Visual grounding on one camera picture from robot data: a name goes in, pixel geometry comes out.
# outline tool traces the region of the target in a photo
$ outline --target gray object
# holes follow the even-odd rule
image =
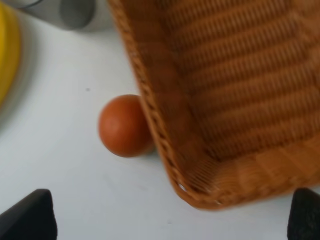
[[[95,14],[95,0],[2,0],[21,11],[67,30],[88,25]]]

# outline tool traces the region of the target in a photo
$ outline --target yellow bowl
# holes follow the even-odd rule
[[[0,105],[18,70],[21,34],[18,19],[9,7],[0,3]]]

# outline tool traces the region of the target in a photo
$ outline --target wicker basket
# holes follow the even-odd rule
[[[170,181],[219,209],[320,183],[320,0],[109,0]]]

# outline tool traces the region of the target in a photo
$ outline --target woven texture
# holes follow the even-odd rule
[[[320,183],[320,0],[109,0],[174,189],[219,209]]]

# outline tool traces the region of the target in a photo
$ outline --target brown wicker basket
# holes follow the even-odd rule
[[[320,0],[109,0],[170,181],[219,209],[320,183]]]

